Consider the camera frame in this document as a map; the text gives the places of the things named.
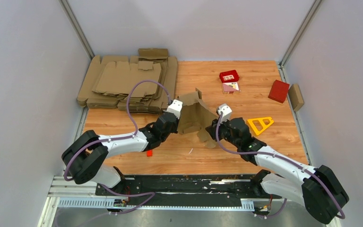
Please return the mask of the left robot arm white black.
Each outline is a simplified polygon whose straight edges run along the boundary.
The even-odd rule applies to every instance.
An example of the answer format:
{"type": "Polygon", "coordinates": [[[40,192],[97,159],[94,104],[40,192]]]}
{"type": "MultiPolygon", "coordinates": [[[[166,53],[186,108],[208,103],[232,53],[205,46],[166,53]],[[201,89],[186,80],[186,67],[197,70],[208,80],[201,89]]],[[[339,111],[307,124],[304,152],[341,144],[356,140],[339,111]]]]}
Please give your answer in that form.
{"type": "Polygon", "coordinates": [[[155,122],[136,133],[106,136],[88,130],[62,153],[61,159],[76,184],[92,181],[107,186],[114,195],[121,195],[126,183],[120,171],[105,165],[104,161],[112,156],[159,147],[170,134],[177,132],[179,119],[179,113],[163,112],[155,122]]]}

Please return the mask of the aluminium frame rail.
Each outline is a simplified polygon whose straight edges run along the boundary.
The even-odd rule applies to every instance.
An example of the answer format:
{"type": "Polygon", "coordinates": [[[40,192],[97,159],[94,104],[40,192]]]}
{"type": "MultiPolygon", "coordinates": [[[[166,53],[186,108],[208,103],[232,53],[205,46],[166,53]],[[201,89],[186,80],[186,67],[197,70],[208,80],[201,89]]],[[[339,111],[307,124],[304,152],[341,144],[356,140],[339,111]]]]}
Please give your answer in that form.
{"type": "Polygon", "coordinates": [[[154,192],[110,193],[100,184],[53,179],[38,226],[259,226],[320,227],[307,210],[280,199],[241,199],[237,207],[147,206],[154,192]]]}

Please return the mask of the clear case with shapes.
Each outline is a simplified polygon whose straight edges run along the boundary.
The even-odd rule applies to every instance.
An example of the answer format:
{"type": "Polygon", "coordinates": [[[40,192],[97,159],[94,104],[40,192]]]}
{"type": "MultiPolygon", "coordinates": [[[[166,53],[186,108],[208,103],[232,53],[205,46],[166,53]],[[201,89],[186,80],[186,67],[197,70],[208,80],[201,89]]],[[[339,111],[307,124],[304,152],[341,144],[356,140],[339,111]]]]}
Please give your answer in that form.
{"type": "Polygon", "coordinates": [[[240,92],[238,82],[222,83],[223,94],[234,94],[240,92]]]}

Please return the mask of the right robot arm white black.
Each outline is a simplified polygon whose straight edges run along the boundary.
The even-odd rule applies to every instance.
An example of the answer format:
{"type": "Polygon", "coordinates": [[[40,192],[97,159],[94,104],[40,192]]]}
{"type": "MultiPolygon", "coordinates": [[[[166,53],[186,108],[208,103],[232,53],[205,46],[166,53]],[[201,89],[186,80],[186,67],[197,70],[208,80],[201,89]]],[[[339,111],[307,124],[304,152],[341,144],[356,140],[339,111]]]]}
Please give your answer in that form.
{"type": "Polygon", "coordinates": [[[206,131],[214,141],[225,140],[235,146],[235,153],[246,162],[263,168],[251,184],[256,197],[274,194],[294,201],[323,224],[345,218],[342,208],[349,196],[331,168],[309,166],[282,155],[253,137],[242,118],[214,119],[206,131]]]}

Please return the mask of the red plastic basket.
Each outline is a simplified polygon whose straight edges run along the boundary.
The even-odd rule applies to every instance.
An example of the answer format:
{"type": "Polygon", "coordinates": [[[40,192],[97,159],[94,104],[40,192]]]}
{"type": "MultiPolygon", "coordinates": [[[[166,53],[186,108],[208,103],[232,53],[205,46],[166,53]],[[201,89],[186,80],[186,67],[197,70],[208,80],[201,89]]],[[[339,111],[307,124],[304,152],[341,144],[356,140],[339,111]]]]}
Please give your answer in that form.
{"type": "Polygon", "coordinates": [[[239,81],[240,76],[236,70],[229,70],[220,72],[219,78],[222,83],[230,83],[239,81]]]}

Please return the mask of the small brown cardboard box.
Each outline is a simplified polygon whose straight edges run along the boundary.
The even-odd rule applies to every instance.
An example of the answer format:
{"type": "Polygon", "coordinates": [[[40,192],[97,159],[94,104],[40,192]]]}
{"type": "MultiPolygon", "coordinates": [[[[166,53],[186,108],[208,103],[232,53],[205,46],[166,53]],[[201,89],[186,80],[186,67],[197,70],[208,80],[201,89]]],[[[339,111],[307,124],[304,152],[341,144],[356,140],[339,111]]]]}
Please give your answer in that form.
{"type": "Polygon", "coordinates": [[[293,111],[297,112],[304,105],[304,100],[298,84],[292,84],[288,90],[288,96],[293,111]]]}

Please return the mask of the small red block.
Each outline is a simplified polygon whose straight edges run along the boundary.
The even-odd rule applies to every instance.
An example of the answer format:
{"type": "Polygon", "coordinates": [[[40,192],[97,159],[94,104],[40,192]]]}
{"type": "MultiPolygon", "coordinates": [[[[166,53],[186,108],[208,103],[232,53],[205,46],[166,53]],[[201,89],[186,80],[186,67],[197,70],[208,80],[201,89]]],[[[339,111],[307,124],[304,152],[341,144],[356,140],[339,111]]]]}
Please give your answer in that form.
{"type": "Polygon", "coordinates": [[[152,150],[148,150],[147,151],[147,157],[152,157],[153,156],[153,151],[152,150]]]}

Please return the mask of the red box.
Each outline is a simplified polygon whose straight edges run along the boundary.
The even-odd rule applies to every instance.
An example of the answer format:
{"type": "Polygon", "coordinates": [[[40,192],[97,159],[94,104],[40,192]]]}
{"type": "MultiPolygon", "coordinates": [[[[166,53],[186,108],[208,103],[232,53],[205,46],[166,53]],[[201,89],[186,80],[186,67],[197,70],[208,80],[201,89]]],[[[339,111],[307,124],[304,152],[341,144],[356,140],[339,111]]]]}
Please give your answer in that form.
{"type": "Polygon", "coordinates": [[[289,88],[290,84],[280,80],[275,80],[272,84],[268,98],[279,103],[284,103],[287,98],[289,88]]]}

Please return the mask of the yellow triangular plastic frame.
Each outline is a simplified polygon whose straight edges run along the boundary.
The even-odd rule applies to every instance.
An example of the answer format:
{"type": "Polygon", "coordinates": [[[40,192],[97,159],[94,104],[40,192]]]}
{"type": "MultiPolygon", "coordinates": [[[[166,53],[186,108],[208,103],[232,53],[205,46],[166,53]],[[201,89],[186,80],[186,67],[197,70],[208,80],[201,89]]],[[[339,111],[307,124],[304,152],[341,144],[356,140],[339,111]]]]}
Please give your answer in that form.
{"type": "Polygon", "coordinates": [[[261,117],[248,119],[246,122],[251,127],[254,134],[259,136],[274,123],[274,120],[272,117],[261,117]]]}

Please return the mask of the stack of flat cardboard blanks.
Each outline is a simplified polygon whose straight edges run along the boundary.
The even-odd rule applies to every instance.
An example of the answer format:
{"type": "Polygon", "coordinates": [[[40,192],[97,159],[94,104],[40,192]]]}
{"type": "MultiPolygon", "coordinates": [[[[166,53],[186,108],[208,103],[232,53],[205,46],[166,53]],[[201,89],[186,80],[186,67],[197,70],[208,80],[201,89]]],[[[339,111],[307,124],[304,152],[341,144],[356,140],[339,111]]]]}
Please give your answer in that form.
{"type": "Polygon", "coordinates": [[[178,59],[165,48],[137,55],[96,55],[77,96],[81,107],[161,114],[174,99],[178,59]]]}

